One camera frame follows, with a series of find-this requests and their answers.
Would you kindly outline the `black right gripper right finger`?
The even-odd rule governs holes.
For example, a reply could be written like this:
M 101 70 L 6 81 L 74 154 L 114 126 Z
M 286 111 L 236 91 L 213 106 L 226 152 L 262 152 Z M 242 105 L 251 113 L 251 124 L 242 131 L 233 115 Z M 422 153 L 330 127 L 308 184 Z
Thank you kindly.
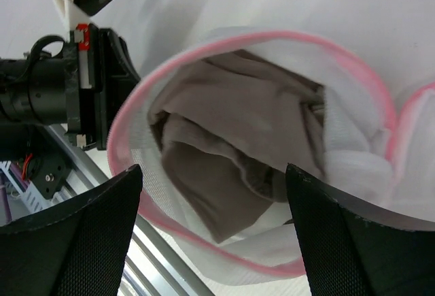
M 312 295 L 433 295 L 434 223 L 289 164 L 288 203 Z

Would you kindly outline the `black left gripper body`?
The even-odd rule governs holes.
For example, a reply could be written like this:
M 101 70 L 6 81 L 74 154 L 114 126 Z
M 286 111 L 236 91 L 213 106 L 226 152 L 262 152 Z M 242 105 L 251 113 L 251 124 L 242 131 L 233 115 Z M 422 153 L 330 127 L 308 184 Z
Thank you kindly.
M 63 48 L 67 137 L 105 150 L 112 122 L 140 77 L 126 42 L 113 30 L 78 24 Z

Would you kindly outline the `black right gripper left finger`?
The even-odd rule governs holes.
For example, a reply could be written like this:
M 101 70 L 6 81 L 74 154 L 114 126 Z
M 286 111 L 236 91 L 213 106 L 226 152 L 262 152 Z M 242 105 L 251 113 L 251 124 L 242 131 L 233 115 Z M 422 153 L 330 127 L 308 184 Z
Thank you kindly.
M 2 295 L 117 295 L 142 190 L 133 165 L 1 227 Z

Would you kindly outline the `white mesh bag pink zipper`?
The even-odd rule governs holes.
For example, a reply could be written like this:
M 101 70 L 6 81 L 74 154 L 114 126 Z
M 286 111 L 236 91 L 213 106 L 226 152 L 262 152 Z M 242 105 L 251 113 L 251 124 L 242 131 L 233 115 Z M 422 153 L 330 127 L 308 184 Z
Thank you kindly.
M 169 234 L 202 275 L 237 286 L 305 272 L 287 200 L 218 243 L 162 167 L 148 120 L 154 100 L 181 67 L 238 50 L 323 88 L 324 174 L 315 178 L 391 210 L 433 219 L 433 85 L 415 93 L 397 113 L 380 77 L 328 40 L 294 31 L 221 28 L 144 77 L 120 108 L 107 141 L 113 174 L 133 164 L 141 167 L 139 214 Z

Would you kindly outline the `mauve bra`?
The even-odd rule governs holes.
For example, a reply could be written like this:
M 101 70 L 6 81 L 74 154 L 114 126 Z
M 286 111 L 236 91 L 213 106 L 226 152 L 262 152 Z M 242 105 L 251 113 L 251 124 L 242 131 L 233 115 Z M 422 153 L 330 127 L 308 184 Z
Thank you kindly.
M 164 171 L 218 243 L 286 202 L 288 164 L 324 174 L 323 88 L 244 50 L 178 69 L 148 120 Z

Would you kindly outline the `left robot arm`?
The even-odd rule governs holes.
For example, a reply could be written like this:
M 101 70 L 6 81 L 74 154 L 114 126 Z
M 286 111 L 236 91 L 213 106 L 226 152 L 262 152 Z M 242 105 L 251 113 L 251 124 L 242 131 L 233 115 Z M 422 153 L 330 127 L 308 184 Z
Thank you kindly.
M 22 59 L 1 59 L 1 160 L 34 153 L 36 126 L 65 124 L 73 146 L 105 150 L 112 122 L 139 83 L 126 42 L 78 24 L 47 35 Z

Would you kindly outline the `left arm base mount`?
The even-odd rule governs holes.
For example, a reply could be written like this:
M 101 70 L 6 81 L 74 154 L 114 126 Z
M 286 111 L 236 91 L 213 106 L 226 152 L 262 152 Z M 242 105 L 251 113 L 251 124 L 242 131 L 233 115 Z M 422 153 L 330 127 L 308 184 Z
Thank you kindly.
M 68 169 L 58 153 L 29 153 L 21 166 L 21 178 L 33 183 L 44 199 L 51 199 L 61 189 Z

